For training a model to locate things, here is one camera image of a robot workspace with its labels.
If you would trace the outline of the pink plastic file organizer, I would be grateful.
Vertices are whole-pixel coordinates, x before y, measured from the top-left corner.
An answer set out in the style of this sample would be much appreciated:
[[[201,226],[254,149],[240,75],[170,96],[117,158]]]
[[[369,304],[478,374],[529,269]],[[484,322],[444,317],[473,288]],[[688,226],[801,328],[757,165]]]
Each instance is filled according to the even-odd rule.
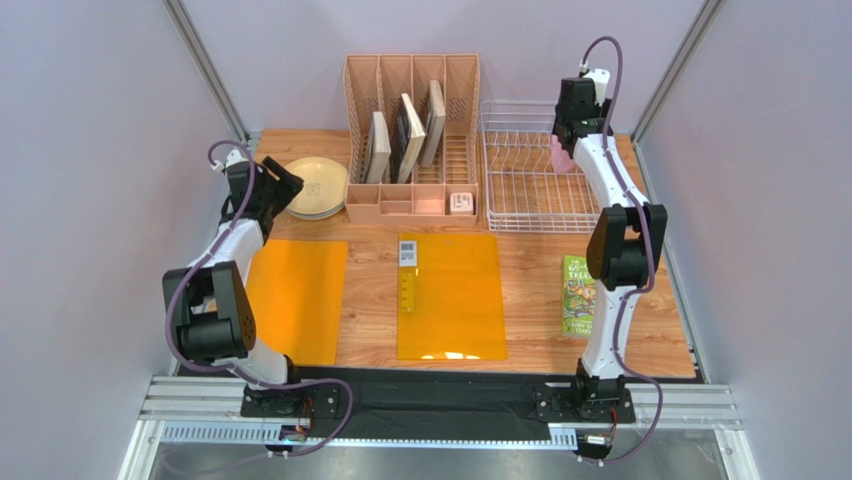
[[[475,54],[352,54],[345,209],[359,225],[470,226],[479,199]]]

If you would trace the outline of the left book blue cover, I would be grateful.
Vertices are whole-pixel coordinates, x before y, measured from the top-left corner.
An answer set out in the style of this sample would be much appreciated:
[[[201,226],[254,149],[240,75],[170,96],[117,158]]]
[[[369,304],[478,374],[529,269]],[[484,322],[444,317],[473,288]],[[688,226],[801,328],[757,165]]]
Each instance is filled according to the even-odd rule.
[[[390,133],[385,116],[381,111],[374,111],[363,166],[362,181],[365,184],[378,184],[383,180],[390,155]]]

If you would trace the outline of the orange plastic sheet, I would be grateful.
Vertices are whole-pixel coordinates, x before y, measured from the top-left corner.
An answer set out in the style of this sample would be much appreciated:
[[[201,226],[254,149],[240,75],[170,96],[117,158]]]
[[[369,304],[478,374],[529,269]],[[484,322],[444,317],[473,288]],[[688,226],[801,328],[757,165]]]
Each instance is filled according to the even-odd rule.
[[[494,235],[403,233],[397,253],[399,360],[508,358]]]
[[[333,365],[347,257],[345,241],[268,241],[246,286],[258,339],[298,365]]]

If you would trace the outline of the aluminium rail frame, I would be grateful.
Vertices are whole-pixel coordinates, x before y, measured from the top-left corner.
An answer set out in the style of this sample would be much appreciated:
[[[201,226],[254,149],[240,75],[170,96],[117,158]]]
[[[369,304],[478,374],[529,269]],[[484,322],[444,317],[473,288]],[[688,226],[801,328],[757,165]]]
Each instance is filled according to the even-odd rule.
[[[756,479],[725,385],[630,381],[583,423],[566,376],[311,368],[295,392],[152,379],[123,479]]]

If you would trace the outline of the pink plate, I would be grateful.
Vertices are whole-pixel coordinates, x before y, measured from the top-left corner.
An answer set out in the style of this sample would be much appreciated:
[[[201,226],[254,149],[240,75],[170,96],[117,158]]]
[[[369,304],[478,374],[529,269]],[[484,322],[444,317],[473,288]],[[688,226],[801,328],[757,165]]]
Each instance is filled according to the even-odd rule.
[[[576,161],[573,158],[575,148],[575,140],[563,143],[558,135],[552,134],[550,136],[550,164],[555,173],[566,174],[577,168]]]

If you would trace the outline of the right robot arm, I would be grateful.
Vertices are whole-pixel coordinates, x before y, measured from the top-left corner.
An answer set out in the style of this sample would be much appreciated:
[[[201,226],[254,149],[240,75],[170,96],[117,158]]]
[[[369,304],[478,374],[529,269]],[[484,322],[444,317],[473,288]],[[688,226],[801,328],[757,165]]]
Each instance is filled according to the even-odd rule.
[[[593,69],[561,81],[550,135],[550,165],[558,173],[579,168],[601,208],[586,251],[595,282],[592,333],[570,388],[579,418],[610,419],[627,399],[625,344],[641,293],[652,288],[668,213],[636,186],[622,161],[606,116],[610,73]]]

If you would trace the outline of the green treehouse book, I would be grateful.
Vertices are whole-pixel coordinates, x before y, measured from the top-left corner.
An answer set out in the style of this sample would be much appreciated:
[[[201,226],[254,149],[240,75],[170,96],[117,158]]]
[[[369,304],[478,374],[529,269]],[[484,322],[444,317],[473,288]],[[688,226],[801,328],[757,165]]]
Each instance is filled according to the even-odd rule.
[[[586,259],[566,255],[562,262],[562,332],[588,339],[592,332],[596,292]]]

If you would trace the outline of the centre orange plastic sheet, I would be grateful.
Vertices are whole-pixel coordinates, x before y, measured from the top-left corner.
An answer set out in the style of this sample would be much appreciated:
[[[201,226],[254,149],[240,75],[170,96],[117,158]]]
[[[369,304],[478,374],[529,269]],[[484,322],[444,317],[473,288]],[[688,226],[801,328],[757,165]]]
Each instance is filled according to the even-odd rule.
[[[403,233],[397,253],[399,360],[508,358],[494,235]]]

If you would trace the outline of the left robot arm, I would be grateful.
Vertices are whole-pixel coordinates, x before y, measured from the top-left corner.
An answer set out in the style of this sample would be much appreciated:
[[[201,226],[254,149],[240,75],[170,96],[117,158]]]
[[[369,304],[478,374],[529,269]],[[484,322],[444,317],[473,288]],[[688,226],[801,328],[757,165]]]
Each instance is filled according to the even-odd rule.
[[[163,275],[167,343],[186,369],[243,378],[252,401],[289,395],[299,388],[295,365],[259,340],[246,283],[275,217],[304,182],[271,157],[249,165],[238,151],[224,172],[229,194],[213,243],[189,266]]]

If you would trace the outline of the left orange plastic sheet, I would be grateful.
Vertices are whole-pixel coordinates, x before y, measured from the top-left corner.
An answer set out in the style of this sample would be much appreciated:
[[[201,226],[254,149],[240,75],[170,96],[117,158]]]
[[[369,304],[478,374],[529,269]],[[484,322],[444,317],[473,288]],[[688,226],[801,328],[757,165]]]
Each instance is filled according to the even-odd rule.
[[[333,365],[347,257],[345,241],[268,241],[246,286],[258,339],[298,365]]]

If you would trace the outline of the middle book black cover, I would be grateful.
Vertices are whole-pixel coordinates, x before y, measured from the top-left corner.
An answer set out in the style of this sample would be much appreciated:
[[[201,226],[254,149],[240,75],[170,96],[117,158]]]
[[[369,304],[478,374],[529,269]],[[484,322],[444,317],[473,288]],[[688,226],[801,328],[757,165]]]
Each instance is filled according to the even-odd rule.
[[[426,137],[425,127],[407,93],[400,95],[396,117],[396,137],[391,179],[405,184],[410,180]]]

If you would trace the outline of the right book grey cover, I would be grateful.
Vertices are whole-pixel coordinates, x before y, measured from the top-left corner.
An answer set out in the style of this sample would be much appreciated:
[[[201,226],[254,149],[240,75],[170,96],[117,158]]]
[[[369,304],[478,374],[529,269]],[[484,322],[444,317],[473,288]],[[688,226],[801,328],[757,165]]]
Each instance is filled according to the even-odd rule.
[[[437,150],[442,141],[445,120],[446,105],[442,85],[439,80],[431,80],[429,82],[426,138],[419,160],[421,168],[431,168],[435,164]]]

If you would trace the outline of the blue plate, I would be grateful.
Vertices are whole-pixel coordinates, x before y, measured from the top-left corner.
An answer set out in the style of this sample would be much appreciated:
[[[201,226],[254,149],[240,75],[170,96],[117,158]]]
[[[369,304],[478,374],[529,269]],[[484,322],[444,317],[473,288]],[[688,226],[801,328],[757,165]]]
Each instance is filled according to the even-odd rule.
[[[297,218],[297,219],[300,219],[300,220],[306,220],[306,221],[318,221],[318,220],[323,220],[323,219],[327,219],[327,218],[333,217],[333,216],[334,216],[334,215],[336,215],[337,213],[340,213],[340,212],[341,212],[341,210],[342,210],[342,209],[338,209],[338,210],[329,210],[329,211],[321,212],[321,213],[317,213],[317,214],[302,214],[302,213],[297,213],[297,212],[295,212],[295,211],[291,211],[291,210],[289,210],[289,209],[288,209],[288,210],[287,210],[287,213],[288,213],[289,215],[291,215],[291,216],[293,216],[293,217]]]

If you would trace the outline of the white power adapter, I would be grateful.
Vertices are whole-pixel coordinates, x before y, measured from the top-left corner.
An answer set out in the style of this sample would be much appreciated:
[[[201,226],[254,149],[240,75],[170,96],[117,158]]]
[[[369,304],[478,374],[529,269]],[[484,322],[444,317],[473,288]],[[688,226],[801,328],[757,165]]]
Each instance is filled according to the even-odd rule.
[[[451,193],[448,198],[448,210],[450,215],[474,215],[474,195],[470,192]]]

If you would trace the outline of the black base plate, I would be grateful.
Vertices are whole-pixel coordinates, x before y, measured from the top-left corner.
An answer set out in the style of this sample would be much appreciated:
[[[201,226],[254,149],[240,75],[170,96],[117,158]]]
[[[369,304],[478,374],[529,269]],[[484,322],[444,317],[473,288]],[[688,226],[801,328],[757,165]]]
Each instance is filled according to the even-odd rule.
[[[306,386],[252,401],[237,385],[238,420],[310,415],[313,433],[342,439],[544,441],[573,423],[570,375],[354,367],[306,367]]]

